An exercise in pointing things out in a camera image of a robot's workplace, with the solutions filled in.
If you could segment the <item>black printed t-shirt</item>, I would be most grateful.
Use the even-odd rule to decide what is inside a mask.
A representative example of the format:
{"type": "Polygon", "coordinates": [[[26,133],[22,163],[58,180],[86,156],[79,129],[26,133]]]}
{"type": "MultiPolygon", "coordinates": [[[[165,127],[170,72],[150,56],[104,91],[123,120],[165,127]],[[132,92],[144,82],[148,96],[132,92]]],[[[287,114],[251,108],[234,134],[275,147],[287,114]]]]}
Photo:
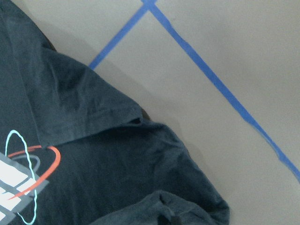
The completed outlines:
{"type": "Polygon", "coordinates": [[[229,221],[228,204],[169,127],[1,1],[1,224],[229,221]]]}

